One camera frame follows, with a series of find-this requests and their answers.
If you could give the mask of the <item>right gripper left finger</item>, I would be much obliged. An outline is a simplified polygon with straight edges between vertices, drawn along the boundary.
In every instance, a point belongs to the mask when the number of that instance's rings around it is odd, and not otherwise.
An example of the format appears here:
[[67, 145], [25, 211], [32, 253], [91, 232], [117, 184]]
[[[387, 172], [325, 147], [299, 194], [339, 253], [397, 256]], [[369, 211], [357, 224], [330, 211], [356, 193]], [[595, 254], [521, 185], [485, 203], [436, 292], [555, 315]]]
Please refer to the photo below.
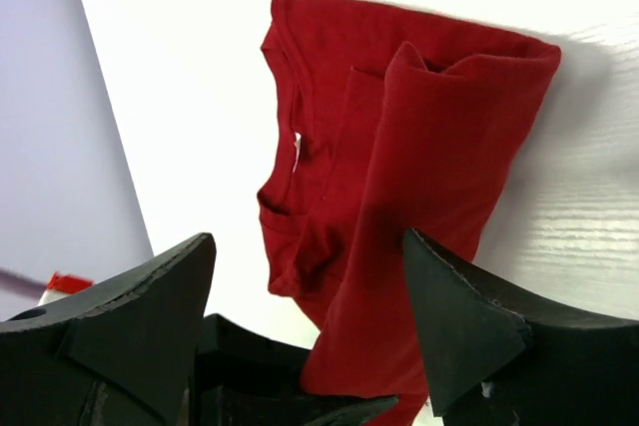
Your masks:
[[176, 424], [215, 258], [199, 233], [2, 322], [2, 424]]

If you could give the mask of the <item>red t shirt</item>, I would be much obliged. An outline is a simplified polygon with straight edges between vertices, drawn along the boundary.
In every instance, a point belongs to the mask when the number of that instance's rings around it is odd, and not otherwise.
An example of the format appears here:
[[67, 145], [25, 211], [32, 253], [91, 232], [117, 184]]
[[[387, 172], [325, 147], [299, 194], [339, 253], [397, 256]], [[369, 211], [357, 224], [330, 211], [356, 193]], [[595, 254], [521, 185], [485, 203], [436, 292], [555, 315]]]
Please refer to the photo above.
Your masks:
[[428, 396], [402, 271], [417, 228], [464, 259], [556, 73], [556, 45], [361, 0], [272, 0], [279, 141], [260, 188], [269, 292], [319, 329], [305, 392]]

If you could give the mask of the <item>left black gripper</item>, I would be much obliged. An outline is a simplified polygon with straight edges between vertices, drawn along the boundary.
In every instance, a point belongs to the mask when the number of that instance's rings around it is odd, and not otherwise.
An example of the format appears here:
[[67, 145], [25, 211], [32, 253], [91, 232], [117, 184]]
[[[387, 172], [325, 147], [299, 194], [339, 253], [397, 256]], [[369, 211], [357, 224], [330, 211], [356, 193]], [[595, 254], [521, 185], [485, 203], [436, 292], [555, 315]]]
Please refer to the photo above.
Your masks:
[[219, 314], [204, 318], [189, 378], [190, 425], [363, 425], [394, 396], [313, 395], [299, 386], [307, 349], [246, 330]]

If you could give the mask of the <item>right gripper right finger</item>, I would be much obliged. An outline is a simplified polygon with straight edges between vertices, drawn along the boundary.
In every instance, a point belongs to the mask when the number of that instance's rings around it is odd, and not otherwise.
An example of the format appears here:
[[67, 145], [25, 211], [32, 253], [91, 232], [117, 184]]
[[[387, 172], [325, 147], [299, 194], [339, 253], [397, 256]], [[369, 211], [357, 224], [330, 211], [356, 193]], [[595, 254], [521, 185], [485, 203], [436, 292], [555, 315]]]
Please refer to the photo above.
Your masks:
[[569, 306], [411, 228], [403, 272], [433, 414], [447, 425], [634, 425], [638, 324]]

